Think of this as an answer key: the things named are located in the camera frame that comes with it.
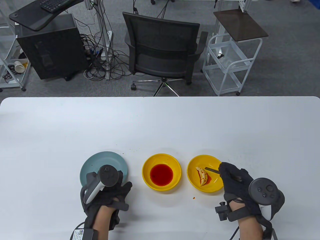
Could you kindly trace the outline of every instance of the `dipping sauce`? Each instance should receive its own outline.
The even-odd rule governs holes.
[[[155,185],[163,187],[172,181],[173,171],[166,164],[158,164],[151,169],[150,178]]]

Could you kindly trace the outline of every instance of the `black computer case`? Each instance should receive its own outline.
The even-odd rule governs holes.
[[[22,25],[16,25],[15,31],[18,43],[41,79],[68,77],[88,66],[72,14],[57,16],[38,32]]]

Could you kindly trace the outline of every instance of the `human hand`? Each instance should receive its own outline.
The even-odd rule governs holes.
[[[105,225],[106,219],[108,219],[109,229],[112,230],[119,223],[118,212],[119,210],[128,210],[129,205],[125,203],[125,198],[132,187],[131,182],[121,186],[122,180],[123,174],[119,171],[119,179],[115,186],[105,187],[102,191],[99,191],[89,204],[84,204],[83,199],[81,199],[84,212],[87,215],[84,223],[85,228],[92,228],[96,222]]]
[[[245,169],[238,169],[230,163],[221,163],[219,172],[224,185],[224,198],[231,210],[235,211],[236,209],[239,209],[240,206],[246,206],[252,215],[260,215],[261,211],[259,205],[253,201],[249,195],[249,185],[253,181],[253,178],[249,173]],[[240,203],[231,201],[234,198],[240,198],[244,203],[240,205]]]

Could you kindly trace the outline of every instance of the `chair wheel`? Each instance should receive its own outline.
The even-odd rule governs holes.
[[[137,86],[133,83],[133,84],[131,84],[131,90],[137,90]]]

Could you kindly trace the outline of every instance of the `light blue plate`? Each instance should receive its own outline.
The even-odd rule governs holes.
[[[86,176],[88,172],[98,173],[99,168],[106,164],[114,166],[118,171],[122,171],[122,183],[126,182],[128,176],[128,165],[123,157],[114,152],[99,152],[88,158],[88,160],[83,164],[80,171],[81,185],[84,186],[87,184]]]

